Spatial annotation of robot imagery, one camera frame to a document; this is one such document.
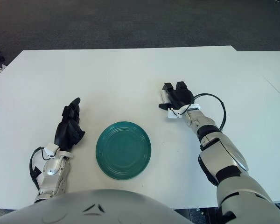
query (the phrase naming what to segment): white table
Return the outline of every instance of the white table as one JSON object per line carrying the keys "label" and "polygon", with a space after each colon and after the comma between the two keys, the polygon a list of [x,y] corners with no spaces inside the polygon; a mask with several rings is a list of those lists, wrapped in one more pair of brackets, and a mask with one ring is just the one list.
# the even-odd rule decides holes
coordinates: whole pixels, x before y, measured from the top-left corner
{"label": "white table", "polygon": [[[216,188],[197,162],[197,137],[182,119],[169,120],[158,108],[163,84],[177,81],[195,95],[209,92],[224,101],[224,132],[246,158],[250,175],[280,201],[280,93],[260,72],[230,46],[21,52],[0,74],[0,208],[33,203],[30,156],[54,141],[63,107],[76,97],[86,134],[72,150],[68,192],[124,189],[176,209],[216,206]],[[209,97],[197,102],[219,125],[220,104]],[[98,137],[118,121],[140,125],[152,145],[147,168],[127,181],[106,176],[95,157]],[[35,164],[42,168],[40,155]]]}

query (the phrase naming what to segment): black cable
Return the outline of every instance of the black cable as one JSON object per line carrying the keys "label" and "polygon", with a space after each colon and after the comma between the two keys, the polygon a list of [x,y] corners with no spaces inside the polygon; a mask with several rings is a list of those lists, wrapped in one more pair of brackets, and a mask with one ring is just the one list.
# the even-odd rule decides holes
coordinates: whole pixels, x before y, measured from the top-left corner
{"label": "black cable", "polygon": [[191,104],[194,103],[194,101],[195,101],[197,98],[202,97],[202,96],[211,96],[211,97],[214,97],[214,98],[216,98],[217,100],[220,101],[221,106],[222,106],[222,108],[223,108],[223,113],[224,113],[224,114],[223,114],[223,120],[222,120],[222,123],[221,123],[221,126],[220,126],[220,131],[222,131],[222,130],[223,130],[223,127],[224,127],[224,125],[225,125],[225,123],[226,123],[226,109],[225,109],[225,105],[224,105],[223,101],[222,101],[219,97],[217,97],[217,96],[215,96],[215,95],[213,95],[213,94],[210,94],[210,93],[200,93],[200,94],[194,96],[194,98],[192,99],[192,101],[189,103],[188,107],[187,107],[187,108],[184,110],[184,112],[182,112],[180,115],[183,115],[183,114],[188,110],[188,108],[191,106]]}
{"label": "black cable", "polygon": [[42,148],[42,159],[43,160],[50,160],[51,158],[48,158],[48,159],[45,159],[45,157],[43,157],[43,148]]}
{"label": "black cable", "polygon": [[32,153],[31,157],[30,157],[30,162],[29,162],[29,170],[30,170],[30,176],[32,178],[33,183],[35,184],[36,188],[39,190],[39,185],[37,182],[37,175],[35,174],[35,172],[32,169],[32,158],[35,155],[35,153],[37,153],[39,150],[42,150],[42,147],[38,147],[36,150],[34,150],[34,152]]}

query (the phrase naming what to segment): green plate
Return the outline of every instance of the green plate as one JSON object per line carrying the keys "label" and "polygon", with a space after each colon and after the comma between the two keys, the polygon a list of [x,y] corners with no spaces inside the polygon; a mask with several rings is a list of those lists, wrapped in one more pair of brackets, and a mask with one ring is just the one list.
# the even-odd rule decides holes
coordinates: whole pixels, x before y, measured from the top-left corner
{"label": "green plate", "polygon": [[138,125],[118,122],[100,135],[96,157],[99,167],[117,180],[135,177],[147,166],[151,154],[148,135]]}

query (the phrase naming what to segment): dark gray carpet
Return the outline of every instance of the dark gray carpet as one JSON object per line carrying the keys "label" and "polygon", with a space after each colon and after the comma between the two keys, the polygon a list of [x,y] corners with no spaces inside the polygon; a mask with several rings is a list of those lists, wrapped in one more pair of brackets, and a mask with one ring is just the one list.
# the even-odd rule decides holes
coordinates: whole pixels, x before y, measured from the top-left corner
{"label": "dark gray carpet", "polygon": [[0,0],[0,48],[280,50],[274,0]]}

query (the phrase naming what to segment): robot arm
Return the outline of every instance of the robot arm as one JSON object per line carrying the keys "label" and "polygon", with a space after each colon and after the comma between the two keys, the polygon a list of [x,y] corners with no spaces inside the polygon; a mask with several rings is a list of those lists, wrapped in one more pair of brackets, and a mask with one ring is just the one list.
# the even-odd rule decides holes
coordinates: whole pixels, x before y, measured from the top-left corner
{"label": "robot arm", "polygon": [[[178,88],[181,85],[184,92],[189,91],[183,82],[178,83],[176,91],[181,91]],[[167,91],[168,98],[173,99],[170,95],[174,92],[175,90]],[[175,114],[179,117],[182,114],[186,124],[192,128],[200,141],[201,153],[198,162],[208,180],[217,186],[220,211],[218,222],[280,223],[280,210],[256,180],[248,175],[248,166],[242,154],[212,119],[204,116],[197,107],[190,106],[194,102],[193,98],[195,97],[189,97],[187,100],[183,98],[179,106],[185,109]],[[166,102],[168,117],[172,116],[170,111],[174,104],[177,105]]]}
{"label": "robot arm", "polygon": [[45,148],[38,148],[42,153],[44,149],[49,157],[45,159],[47,162],[43,168],[43,182],[40,186],[36,178],[41,171],[37,168],[32,170],[32,159],[30,160],[30,175],[38,188],[35,203],[65,193],[66,178],[70,170],[69,160],[72,158],[70,150],[85,134],[79,126],[79,103],[80,98],[76,98],[69,106],[64,107],[63,119],[55,134],[55,143],[49,143]]}

